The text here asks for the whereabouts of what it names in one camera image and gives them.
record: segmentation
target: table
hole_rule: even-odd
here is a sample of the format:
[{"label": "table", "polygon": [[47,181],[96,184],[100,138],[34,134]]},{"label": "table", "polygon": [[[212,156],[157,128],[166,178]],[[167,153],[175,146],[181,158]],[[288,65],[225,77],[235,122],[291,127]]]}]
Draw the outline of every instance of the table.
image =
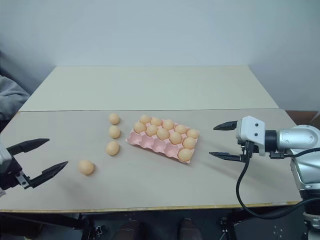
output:
[{"label": "table", "polygon": [[[108,115],[117,112],[120,152],[105,154]],[[142,114],[170,118],[200,130],[190,164],[125,142]],[[45,79],[5,130],[8,147],[51,140],[16,156],[35,177],[68,160],[55,178],[35,189],[15,187],[0,200],[1,212],[64,213],[239,207],[236,180],[243,168],[211,151],[240,153],[234,131],[212,131],[220,123],[251,115],[268,129],[294,126],[248,66],[59,66]],[[81,159],[94,174],[77,171]],[[274,206],[300,200],[289,162],[254,156],[241,187],[246,204]]]},{"label": "table", "polygon": [[26,111],[275,109],[244,66],[59,66]]},{"label": "table", "polygon": [[[235,187],[243,163],[225,161],[208,152],[240,153],[235,131],[213,131],[217,124],[251,115],[267,129],[295,124],[281,109],[117,111],[122,131],[120,151],[105,153],[110,111],[20,112],[1,133],[10,145],[50,138],[36,150],[16,156],[23,171],[35,177],[42,170],[68,160],[53,179],[35,189],[10,188],[0,200],[2,212],[109,212],[164,209],[239,207]],[[183,164],[132,146],[125,138],[142,114],[173,119],[200,131],[190,164]],[[95,172],[77,171],[81,159],[92,161]],[[300,201],[289,160],[255,155],[241,186],[243,201],[251,207]]]}]

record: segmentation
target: gray jacket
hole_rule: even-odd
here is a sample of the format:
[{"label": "gray jacket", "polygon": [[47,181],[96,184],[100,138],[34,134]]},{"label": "gray jacket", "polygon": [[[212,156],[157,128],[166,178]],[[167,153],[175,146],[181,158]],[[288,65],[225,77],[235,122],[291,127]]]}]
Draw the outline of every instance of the gray jacket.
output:
[{"label": "gray jacket", "polygon": [[29,96],[14,81],[0,75],[0,121],[10,120]]}]

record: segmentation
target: brown egg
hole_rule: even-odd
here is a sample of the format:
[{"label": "brown egg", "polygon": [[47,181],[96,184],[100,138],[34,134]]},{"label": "brown egg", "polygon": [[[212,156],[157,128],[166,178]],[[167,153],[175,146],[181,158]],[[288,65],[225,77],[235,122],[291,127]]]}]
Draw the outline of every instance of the brown egg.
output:
[{"label": "brown egg", "polygon": [[174,131],[180,134],[185,134],[187,132],[187,128],[184,125],[177,125],[175,126]]},{"label": "brown egg", "polygon": [[164,129],[167,129],[168,131],[173,129],[174,126],[175,126],[175,123],[170,119],[164,120],[163,123],[162,123],[162,127]]},{"label": "brown egg", "polygon": [[140,123],[147,124],[147,123],[150,123],[151,117],[147,115],[142,115],[139,121]]},{"label": "brown egg", "polygon": [[177,144],[181,143],[182,136],[180,135],[180,133],[174,131],[174,132],[170,133],[169,140],[173,145],[177,145]]},{"label": "brown egg", "polygon": [[146,125],[144,125],[143,123],[138,121],[133,125],[133,130],[137,134],[142,133],[142,132],[146,131]]},{"label": "brown egg", "polygon": [[161,119],[159,119],[159,118],[157,118],[157,117],[153,117],[152,119],[151,119],[151,124],[152,125],[155,125],[155,126],[161,126],[161,124],[162,124],[162,120]]},{"label": "brown egg", "polygon": [[111,141],[106,145],[105,152],[110,156],[116,155],[119,151],[119,143]]},{"label": "brown egg", "polygon": [[193,152],[190,149],[183,148],[178,153],[178,158],[181,162],[188,162],[192,157]]},{"label": "brown egg", "polygon": [[95,165],[89,160],[81,160],[78,163],[78,170],[80,173],[84,175],[91,174],[94,171],[94,169],[95,169]]},{"label": "brown egg", "polygon": [[186,132],[186,135],[188,137],[192,137],[194,139],[197,139],[199,137],[199,133],[197,130],[195,129],[189,129],[187,132]]},{"label": "brown egg", "polygon": [[118,114],[116,114],[114,112],[110,113],[109,122],[111,124],[117,124],[117,123],[119,123],[119,121],[120,121],[120,118],[119,118]]},{"label": "brown egg", "polygon": [[151,137],[151,136],[153,136],[153,135],[156,135],[156,134],[157,134],[157,131],[158,131],[157,126],[151,124],[151,125],[149,125],[149,126],[146,128],[145,133],[146,133],[149,137]]},{"label": "brown egg", "polygon": [[109,136],[111,138],[113,138],[113,139],[118,138],[120,136],[120,133],[121,133],[120,129],[117,126],[114,126],[114,125],[109,127],[109,131],[108,132],[109,132]]},{"label": "brown egg", "polygon": [[168,130],[166,130],[162,127],[158,129],[158,131],[156,132],[156,135],[160,140],[165,140],[165,139],[169,138]]},{"label": "brown egg", "polygon": [[188,136],[183,140],[182,145],[185,149],[194,149],[196,146],[196,140],[193,137]]}]

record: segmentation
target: table edge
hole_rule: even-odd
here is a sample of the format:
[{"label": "table edge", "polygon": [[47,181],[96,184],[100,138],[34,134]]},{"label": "table edge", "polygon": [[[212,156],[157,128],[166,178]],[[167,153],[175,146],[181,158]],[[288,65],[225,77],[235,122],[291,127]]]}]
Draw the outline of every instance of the table edge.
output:
[{"label": "table edge", "polygon": [[[253,203],[246,204],[249,208],[278,207],[295,205],[299,201],[287,201],[281,203]],[[101,212],[139,212],[161,210],[201,210],[201,209],[233,209],[242,208],[240,204],[220,205],[190,205],[190,206],[152,206],[152,207],[128,207],[128,208],[99,208],[99,209],[63,209],[63,210],[39,210],[39,209],[0,209],[0,213],[101,213]]]}]

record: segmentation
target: egg carton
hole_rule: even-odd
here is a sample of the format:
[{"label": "egg carton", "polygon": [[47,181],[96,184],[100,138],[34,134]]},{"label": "egg carton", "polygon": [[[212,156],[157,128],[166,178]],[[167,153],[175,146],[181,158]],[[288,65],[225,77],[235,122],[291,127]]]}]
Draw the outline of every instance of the egg carton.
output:
[{"label": "egg carton", "polygon": [[[145,124],[146,128],[150,126],[151,123]],[[169,130],[169,134],[174,132],[175,127],[179,125],[179,123],[174,123],[173,129]],[[191,129],[190,127],[185,126],[187,131]],[[169,158],[177,159],[181,163],[189,164],[191,159],[189,161],[180,161],[178,158],[178,153],[181,149],[184,149],[184,146],[182,143],[184,142],[185,138],[187,138],[187,134],[181,134],[182,141],[179,144],[172,144],[169,138],[165,140],[160,140],[157,136],[157,134],[153,136],[148,136],[145,131],[141,133],[136,133],[135,130],[131,130],[128,138],[126,139],[126,142],[130,143],[131,145],[137,145],[144,149],[151,149],[155,153],[162,153],[165,154]],[[194,154],[195,149],[191,149],[192,155]]]}]

